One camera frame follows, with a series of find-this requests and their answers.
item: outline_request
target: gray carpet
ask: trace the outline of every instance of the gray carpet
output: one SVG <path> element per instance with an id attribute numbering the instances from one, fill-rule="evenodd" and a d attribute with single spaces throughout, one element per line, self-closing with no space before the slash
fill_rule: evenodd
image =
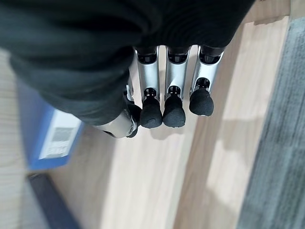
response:
<path id="1" fill-rule="evenodd" d="M 305 18 L 291 22 L 238 229 L 305 229 Z"/>

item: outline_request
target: black sleeve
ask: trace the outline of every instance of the black sleeve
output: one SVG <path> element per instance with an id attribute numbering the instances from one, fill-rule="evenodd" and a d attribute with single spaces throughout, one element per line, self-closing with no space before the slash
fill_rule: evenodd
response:
<path id="1" fill-rule="evenodd" d="M 151 29 L 132 5 L 116 1 L 0 3 L 0 46 L 10 51 L 17 76 L 91 125 L 122 111 L 132 46 Z"/>

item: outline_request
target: black fingertip pad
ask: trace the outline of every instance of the black fingertip pad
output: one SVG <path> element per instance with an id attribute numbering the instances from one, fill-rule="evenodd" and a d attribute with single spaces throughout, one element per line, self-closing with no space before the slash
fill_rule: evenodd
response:
<path id="1" fill-rule="evenodd" d="M 185 124 L 185 112 L 181 99 L 172 95 L 165 101 L 163 123 L 168 127 L 182 127 Z"/>
<path id="2" fill-rule="evenodd" d="M 162 113 L 160 104 L 154 98 L 147 98 L 143 102 L 143 108 L 140 115 L 140 124 L 145 128 L 155 128 L 162 124 Z"/>
<path id="3" fill-rule="evenodd" d="M 194 91 L 190 97 L 190 111 L 195 115 L 212 115 L 214 102 L 205 88 Z"/>

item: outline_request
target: robotic hand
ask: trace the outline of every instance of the robotic hand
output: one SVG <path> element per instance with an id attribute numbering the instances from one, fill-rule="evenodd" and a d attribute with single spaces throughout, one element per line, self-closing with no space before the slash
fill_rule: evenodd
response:
<path id="1" fill-rule="evenodd" d="M 210 116 L 225 47 L 254 0 L 3 0 L 0 46 L 16 75 L 51 105 L 114 137 L 185 124 L 190 47 L 198 45 L 189 109 Z M 159 46 L 166 46 L 164 113 Z M 142 109 L 128 68 L 136 55 Z"/>

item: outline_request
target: light wood floor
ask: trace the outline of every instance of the light wood floor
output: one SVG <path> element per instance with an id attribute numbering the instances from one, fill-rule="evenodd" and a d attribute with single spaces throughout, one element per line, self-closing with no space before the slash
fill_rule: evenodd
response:
<path id="1" fill-rule="evenodd" d="M 131 140 L 85 128 L 71 162 L 51 171 L 83 228 L 234 228 L 285 40 L 288 2 L 258 1 L 247 15 L 245 22 L 281 18 L 239 28 L 220 66 L 212 117 L 197 122 L 188 113 L 184 128 L 141 128 Z M 0 228 L 16 229 L 26 170 L 13 73 L 0 53 Z"/>

